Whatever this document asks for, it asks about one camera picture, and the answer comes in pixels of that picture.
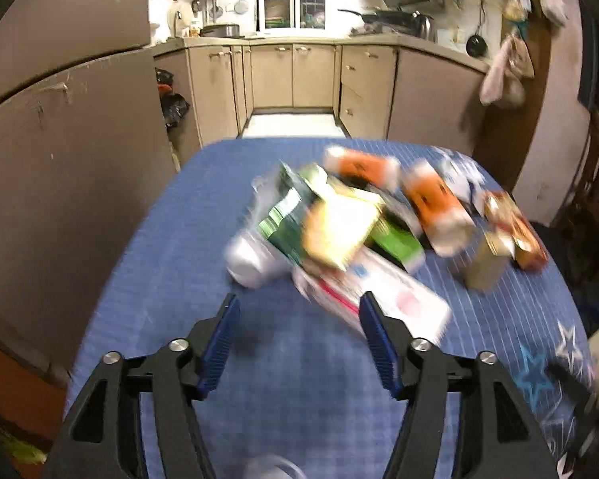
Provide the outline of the beige kitchen cabinets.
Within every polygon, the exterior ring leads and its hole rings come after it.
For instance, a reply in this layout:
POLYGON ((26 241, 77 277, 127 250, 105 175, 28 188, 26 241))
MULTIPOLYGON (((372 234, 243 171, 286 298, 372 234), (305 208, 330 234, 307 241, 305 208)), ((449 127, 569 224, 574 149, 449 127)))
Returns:
POLYGON ((354 139, 463 154, 484 120, 488 65, 411 36, 179 38, 150 52, 190 105, 174 130, 182 161, 241 136, 257 114, 330 115, 354 139))

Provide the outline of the orange paper cup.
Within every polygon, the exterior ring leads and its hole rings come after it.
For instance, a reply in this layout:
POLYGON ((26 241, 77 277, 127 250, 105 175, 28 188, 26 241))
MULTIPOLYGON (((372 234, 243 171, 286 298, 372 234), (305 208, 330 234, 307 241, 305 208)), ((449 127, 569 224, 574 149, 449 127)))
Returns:
POLYGON ((437 255, 452 257, 468 247, 476 225, 459 198, 427 160, 415 161, 403 173, 401 190, 413 206, 437 255))
POLYGON ((363 180, 388 192, 397 192, 399 187, 401 164, 396 157, 332 145, 324 151, 323 167, 340 177, 363 180))

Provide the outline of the blue grid table mat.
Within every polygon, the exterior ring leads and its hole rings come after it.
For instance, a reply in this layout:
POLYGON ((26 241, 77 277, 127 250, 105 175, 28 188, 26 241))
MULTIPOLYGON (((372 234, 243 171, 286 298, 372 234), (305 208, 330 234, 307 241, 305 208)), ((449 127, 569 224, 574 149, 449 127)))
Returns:
MULTIPOLYGON (((127 246, 91 317, 74 368, 75 398, 101 356, 149 355, 214 314, 237 290, 224 252, 239 231, 253 183, 287 164, 321 160, 326 139, 239 139, 203 148, 182 167, 127 246)), ((575 423, 561 387, 545 375, 561 362, 585 384, 593 360, 575 302, 555 265, 509 268, 488 293, 465 288, 472 253, 427 255, 417 277, 450 306, 441 348, 496 353, 561 454, 575 423)), ((403 411, 382 387, 365 339, 306 301, 290 279, 238 290, 241 318, 218 388, 196 405, 221 478, 249 459, 279 455, 312 478, 378 478, 403 411)))

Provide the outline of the green white carton box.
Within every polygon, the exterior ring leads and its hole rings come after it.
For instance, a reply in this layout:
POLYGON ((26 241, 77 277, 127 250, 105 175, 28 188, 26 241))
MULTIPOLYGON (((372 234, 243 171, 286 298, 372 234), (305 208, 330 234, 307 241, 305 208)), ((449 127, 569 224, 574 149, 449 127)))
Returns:
POLYGON ((393 192, 363 180, 340 177, 323 166, 310 163, 294 169, 281 163, 272 181, 272 204, 256 223, 256 229, 294 265, 318 273, 321 265, 309 258, 301 246, 301 228, 309 208, 319 199, 334 195, 378 195, 384 201, 381 218, 365 244, 371 251, 396 264, 406 273, 416 273, 425 262, 420 241, 422 229, 414 213, 393 192))

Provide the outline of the beige open cigarette pack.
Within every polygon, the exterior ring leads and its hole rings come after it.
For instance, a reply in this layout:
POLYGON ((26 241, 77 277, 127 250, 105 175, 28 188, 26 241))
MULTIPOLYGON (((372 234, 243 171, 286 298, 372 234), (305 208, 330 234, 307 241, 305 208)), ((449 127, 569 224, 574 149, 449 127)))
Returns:
POLYGON ((507 232, 484 232, 476 253, 464 269, 467 288, 488 292, 494 288, 514 258, 515 244, 507 232))

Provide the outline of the small black hanging pan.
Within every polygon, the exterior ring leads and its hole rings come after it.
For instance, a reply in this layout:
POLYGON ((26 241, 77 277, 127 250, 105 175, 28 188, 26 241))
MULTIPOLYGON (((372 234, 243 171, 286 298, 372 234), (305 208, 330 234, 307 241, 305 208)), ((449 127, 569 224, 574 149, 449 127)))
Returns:
POLYGON ((465 44, 466 53, 470 55, 470 57, 482 58, 488 51, 487 41, 484 36, 482 36, 482 29, 484 28, 486 17, 485 0, 480 0, 476 30, 473 35, 468 37, 465 44))

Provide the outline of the golden cigarette pack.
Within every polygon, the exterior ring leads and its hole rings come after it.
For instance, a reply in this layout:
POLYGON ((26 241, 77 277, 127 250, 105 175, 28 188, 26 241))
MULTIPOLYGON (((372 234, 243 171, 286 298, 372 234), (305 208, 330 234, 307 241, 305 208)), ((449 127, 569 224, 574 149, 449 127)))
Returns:
POLYGON ((383 199, 374 194, 319 199, 303 221, 301 246, 315 262, 345 270, 377 225, 383 209, 383 199))

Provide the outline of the black trash bags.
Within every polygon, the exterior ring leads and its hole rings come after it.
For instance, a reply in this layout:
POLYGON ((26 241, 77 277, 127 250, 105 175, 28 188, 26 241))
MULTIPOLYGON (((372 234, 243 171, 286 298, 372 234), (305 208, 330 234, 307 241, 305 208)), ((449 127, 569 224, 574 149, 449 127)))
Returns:
POLYGON ((174 91, 174 75, 168 70, 157 68, 155 76, 158 82, 160 104, 165 126, 168 130, 178 127, 182 118, 188 114, 190 104, 185 97, 174 91))

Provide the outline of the black wok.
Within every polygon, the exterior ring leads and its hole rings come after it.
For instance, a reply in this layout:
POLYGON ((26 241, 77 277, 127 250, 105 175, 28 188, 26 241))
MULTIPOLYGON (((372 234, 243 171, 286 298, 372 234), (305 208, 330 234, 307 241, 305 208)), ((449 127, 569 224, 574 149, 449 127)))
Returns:
POLYGON ((361 13, 348 9, 339 9, 339 12, 356 15, 358 18, 361 18, 365 24, 384 23, 403 27, 411 27, 419 15, 418 12, 392 10, 378 10, 370 13, 361 13))

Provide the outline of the crumpled white blue paper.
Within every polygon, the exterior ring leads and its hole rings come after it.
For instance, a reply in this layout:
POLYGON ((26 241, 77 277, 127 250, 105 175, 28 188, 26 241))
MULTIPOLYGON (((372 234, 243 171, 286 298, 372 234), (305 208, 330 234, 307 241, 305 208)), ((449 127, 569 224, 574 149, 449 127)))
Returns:
POLYGON ((476 162, 446 148, 435 147, 439 154, 435 168, 446 185, 470 212, 485 215, 486 180, 476 162))

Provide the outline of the white medicine box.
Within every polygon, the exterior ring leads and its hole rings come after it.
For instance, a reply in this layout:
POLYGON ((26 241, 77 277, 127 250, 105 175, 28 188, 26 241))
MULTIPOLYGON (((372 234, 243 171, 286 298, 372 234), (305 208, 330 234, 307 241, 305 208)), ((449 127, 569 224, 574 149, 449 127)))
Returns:
POLYGON ((414 337, 439 344, 451 320, 448 303, 404 270, 363 247, 347 270, 320 268, 316 275, 304 268, 292 271, 295 287, 305 299, 361 331, 359 304, 371 292, 383 314, 402 321, 414 337))

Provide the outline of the beige refrigerator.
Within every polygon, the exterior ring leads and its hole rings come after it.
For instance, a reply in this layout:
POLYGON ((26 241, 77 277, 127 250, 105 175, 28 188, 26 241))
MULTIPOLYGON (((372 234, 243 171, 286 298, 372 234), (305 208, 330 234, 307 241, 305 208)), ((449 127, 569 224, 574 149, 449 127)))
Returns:
POLYGON ((0 341, 66 373, 174 177, 148 0, 14 0, 0 19, 0 341))

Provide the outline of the metal kettle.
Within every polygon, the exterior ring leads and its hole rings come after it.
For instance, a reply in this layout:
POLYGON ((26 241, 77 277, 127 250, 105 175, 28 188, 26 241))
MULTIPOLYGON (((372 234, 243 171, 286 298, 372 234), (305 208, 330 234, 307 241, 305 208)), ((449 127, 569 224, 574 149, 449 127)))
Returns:
POLYGON ((412 14, 412 28, 415 37, 429 42, 436 41, 437 32, 433 16, 415 11, 412 14))

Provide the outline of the red gold cigarette pack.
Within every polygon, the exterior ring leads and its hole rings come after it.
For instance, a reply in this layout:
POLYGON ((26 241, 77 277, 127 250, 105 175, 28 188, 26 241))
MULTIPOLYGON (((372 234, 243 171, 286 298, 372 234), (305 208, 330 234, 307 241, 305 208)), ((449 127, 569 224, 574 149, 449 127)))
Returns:
POLYGON ((540 237, 507 192, 485 193, 484 214, 498 232, 505 232, 514 244, 514 261, 526 273, 541 273, 549 262, 540 237))

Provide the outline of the hanging cloth bags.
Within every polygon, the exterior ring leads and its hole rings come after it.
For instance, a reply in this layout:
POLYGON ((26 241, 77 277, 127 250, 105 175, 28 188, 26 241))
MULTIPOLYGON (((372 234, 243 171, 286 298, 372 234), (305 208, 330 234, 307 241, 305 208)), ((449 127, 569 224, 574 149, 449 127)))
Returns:
POLYGON ((484 106, 514 109, 524 105, 526 91, 523 80, 534 79, 534 64, 523 37, 530 11, 531 0, 505 0, 503 17, 512 29, 501 43, 482 81, 479 100, 484 106))

